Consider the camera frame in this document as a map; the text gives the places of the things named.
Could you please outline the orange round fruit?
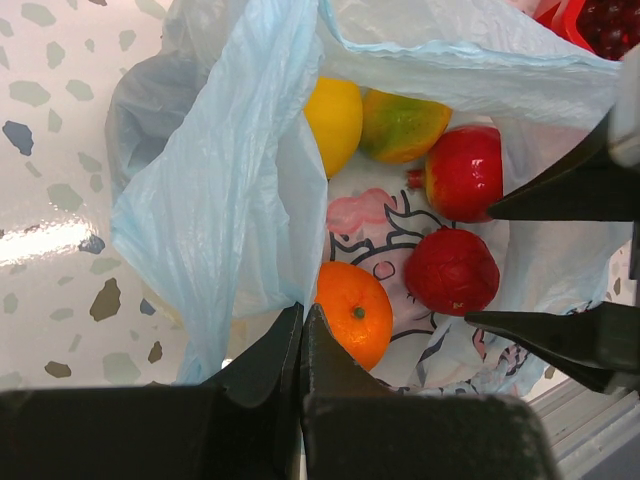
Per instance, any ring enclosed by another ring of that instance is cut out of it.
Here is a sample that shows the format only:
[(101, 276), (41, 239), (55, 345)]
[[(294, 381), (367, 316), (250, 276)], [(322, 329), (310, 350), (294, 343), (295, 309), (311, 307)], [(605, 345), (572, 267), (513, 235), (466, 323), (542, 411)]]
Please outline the orange round fruit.
[(382, 284), (355, 265), (322, 264), (315, 302), (337, 342), (367, 371), (383, 358), (391, 341), (393, 311)]

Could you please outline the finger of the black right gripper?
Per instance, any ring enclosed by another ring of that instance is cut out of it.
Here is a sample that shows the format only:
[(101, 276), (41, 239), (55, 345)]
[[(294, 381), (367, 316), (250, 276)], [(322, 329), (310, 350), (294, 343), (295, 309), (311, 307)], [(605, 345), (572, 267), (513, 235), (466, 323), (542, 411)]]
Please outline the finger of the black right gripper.
[(639, 128), (612, 112), (571, 151), (487, 213), (514, 221), (639, 220)]
[(584, 387), (639, 390), (639, 309), (602, 302), (571, 315), (472, 312), (465, 321), (524, 347)]

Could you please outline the purple grape bunch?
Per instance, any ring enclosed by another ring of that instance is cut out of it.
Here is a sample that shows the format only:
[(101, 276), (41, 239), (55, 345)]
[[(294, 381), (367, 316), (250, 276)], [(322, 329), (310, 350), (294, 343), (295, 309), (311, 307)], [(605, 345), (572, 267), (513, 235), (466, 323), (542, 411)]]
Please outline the purple grape bunch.
[(596, 55), (620, 60), (639, 43), (639, 0), (586, 1), (576, 27)]

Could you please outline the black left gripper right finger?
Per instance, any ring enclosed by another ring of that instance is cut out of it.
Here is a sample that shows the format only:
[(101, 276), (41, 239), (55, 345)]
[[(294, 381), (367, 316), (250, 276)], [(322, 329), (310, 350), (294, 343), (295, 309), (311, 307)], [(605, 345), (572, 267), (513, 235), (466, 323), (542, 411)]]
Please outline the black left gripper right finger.
[(400, 398), (371, 377), (314, 305), (301, 345), (301, 422), (310, 479), (391, 479), (386, 435)]

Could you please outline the red round fruit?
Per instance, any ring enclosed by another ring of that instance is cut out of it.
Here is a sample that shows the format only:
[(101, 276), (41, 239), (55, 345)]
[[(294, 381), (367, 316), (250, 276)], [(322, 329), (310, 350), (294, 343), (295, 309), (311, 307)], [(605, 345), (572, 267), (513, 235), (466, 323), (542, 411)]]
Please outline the red round fruit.
[(463, 317), (493, 301), (500, 271), (479, 236), (442, 227), (416, 245), (404, 265), (404, 283), (429, 310)]

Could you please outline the blue printed plastic bag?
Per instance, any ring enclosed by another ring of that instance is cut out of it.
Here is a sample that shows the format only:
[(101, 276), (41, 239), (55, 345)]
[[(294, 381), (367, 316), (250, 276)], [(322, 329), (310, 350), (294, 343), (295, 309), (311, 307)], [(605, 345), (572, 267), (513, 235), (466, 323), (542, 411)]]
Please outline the blue printed plastic bag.
[(223, 361), (234, 320), (312, 300), (320, 265), (371, 272), (394, 311), (375, 375), (403, 393), (523, 395), (544, 363), (429, 311), (403, 266), (446, 223), (400, 167), (321, 170), (303, 107), (321, 75), (436, 100), (497, 127), (505, 187), (533, 179), (612, 106), (621, 66), (504, 1), (176, 1), (160, 52), (117, 85), (106, 121), (112, 242), (176, 308), (178, 375)]

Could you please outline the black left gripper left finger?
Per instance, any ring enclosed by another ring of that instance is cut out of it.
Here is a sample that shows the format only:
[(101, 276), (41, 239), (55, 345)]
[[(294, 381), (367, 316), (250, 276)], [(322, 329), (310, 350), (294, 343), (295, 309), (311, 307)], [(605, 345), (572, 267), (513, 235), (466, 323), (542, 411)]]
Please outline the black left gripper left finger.
[(287, 479), (298, 437), (298, 374), (304, 308), (284, 309), (269, 330), (207, 380), (211, 413), (203, 479)]

